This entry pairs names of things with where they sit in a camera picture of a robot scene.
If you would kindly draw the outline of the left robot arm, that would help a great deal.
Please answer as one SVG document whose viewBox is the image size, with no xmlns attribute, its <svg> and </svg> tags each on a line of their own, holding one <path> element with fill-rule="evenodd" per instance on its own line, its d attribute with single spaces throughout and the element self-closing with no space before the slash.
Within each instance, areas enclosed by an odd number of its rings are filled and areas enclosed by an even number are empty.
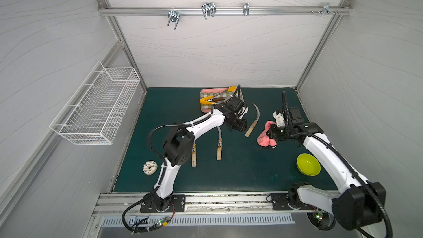
<svg viewBox="0 0 423 238">
<path fill-rule="evenodd" d="M 169 202 L 180 167 L 190 158 L 196 140 L 223 124 L 236 131 L 245 131 L 246 120 L 243 116 L 246 112 L 245 102 L 232 96 L 227 101 L 214 105 L 211 111 L 191 122 L 164 124 L 153 129 L 149 133 L 148 144 L 163 163 L 159 178 L 148 197 L 157 206 Z M 164 153 L 160 154 L 153 146 L 153 136 L 163 128 L 170 130 L 164 140 Z"/>
</svg>

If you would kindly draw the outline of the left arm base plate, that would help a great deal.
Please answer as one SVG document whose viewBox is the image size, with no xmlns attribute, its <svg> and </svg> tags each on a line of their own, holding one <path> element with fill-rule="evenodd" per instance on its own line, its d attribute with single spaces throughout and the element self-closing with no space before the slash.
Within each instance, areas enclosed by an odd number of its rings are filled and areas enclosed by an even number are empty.
<svg viewBox="0 0 423 238">
<path fill-rule="evenodd" d="M 170 195 L 161 198 L 156 193 L 145 195 L 141 202 L 141 213 L 171 213 L 185 211 L 185 195 Z"/>
</svg>

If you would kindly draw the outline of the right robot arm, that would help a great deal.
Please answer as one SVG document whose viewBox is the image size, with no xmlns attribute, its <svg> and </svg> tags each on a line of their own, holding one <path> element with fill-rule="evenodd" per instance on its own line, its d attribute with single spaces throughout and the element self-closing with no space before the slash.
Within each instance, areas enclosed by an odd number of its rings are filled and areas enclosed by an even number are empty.
<svg viewBox="0 0 423 238">
<path fill-rule="evenodd" d="M 330 143 L 322 129 L 313 122 L 286 125 L 272 124 L 266 133 L 276 141 L 296 139 L 313 154 L 336 184 L 338 191 L 330 192 L 307 183 L 295 184 L 288 191 L 288 205 L 299 210 L 314 207 L 317 213 L 332 215 L 346 230 L 357 230 L 370 237 L 363 227 L 384 222 L 385 236 L 393 237 L 393 228 L 384 207 L 386 189 L 379 182 L 371 182 L 360 174 Z"/>
</svg>

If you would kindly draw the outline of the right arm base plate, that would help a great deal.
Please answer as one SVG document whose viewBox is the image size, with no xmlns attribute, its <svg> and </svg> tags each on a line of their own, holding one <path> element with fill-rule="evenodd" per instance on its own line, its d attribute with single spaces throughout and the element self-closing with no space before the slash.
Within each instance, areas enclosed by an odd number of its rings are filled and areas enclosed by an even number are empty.
<svg viewBox="0 0 423 238">
<path fill-rule="evenodd" d="M 293 192 L 271 193 L 265 200 L 272 205 L 273 210 L 294 210 L 294 211 L 315 211 L 314 207 L 306 203 L 302 203 Z"/>
</svg>

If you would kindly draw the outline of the pink rag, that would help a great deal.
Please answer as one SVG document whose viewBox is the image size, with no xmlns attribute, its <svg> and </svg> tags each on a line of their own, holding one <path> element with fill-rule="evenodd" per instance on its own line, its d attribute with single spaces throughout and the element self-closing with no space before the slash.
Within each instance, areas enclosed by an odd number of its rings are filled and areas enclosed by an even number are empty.
<svg viewBox="0 0 423 238">
<path fill-rule="evenodd" d="M 273 122 L 273 121 L 267 121 L 265 123 L 264 131 L 257 138 L 258 145 L 260 145 L 262 148 L 265 148 L 265 149 L 274 149 L 277 146 L 276 140 L 271 139 L 267 135 L 267 132 L 270 131 L 271 125 L 275 125 L 275 122 Z"/>
</svg>

